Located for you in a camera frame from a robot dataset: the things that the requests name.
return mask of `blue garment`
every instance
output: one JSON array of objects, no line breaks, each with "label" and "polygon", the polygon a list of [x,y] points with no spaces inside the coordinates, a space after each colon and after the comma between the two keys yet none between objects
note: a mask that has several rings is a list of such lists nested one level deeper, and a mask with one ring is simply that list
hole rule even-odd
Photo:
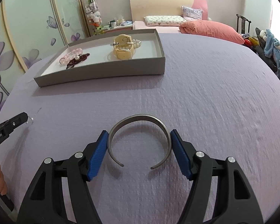
[{"label": "blue garment", "polygon": [[271,30],[267,29],[266,33],[267,33],[267,41],[265,44],[264,53],[265,56],[268,58],[271,58],[273,55],[273,58],[277,64],[277,69],[278,69],[276,75],[280,79],[280,50],[275,47],[280,45],[280,41],[274,37]]}]

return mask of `cream and pink headboard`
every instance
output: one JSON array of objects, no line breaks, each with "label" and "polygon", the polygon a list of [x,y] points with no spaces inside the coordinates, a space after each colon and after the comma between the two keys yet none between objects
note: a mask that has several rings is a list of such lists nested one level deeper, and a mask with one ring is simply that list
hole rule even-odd
[{"label": "cream and pink headboard", "polygon": [[208,19],[208,4],[206,0],[130,0],[132,19],[143,21],[150,15],[182,15],[181,6],[202,9],[202,19]]}]

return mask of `wooden chair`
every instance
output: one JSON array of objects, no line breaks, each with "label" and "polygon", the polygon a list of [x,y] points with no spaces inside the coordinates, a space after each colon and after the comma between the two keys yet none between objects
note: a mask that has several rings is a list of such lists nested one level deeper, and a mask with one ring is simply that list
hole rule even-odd
[{"label": "wooden chair", "polygon": [[251,21],[249,21],[248,19],[246,19],[243,16],[240,16],[237,14],[237,32],[239,32],[239,19],[242,19],[242,24],[241,24],[241,28],[242,28],[242,32],[241,34],[245,34],[246,33],[246,21],[249,23],[249,27],[248,27],[248,33],[250,33],[250,24]]}]

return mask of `blue gripper pad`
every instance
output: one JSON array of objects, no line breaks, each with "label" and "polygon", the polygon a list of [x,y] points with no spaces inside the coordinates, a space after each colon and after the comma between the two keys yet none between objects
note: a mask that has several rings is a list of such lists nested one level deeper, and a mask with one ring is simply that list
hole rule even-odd
[{"label": "blue gripper pad", "polygon": [[107,151],[107,140],[108,132],[105,132],[89,161],[89,170],[87,173],[87,178],[89,180],[92,180],[99,172],[103,158]]},{"label": "blue gripper pad", "polygon": [[184,147],[182,146],[180,140],[178,139],[176,133],[174,131],[170,132],[171,139],[172,139],[172,149],[175,155],[175,158],[178,162],[179,168],[181,173],[190,179],[192,176],[191,172],[191,162],[186,154]]}]

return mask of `white mug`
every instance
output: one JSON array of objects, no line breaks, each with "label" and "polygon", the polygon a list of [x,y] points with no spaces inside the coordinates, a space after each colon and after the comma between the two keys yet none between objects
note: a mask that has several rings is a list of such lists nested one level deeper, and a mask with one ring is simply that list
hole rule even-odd
[{"label": "white mug", "polygon": [[111,23],[111,27],[114,29],[114,28],[116,28],[116,24],[117,24],[117,22],[115,21],[115,22],[112,22]]}]

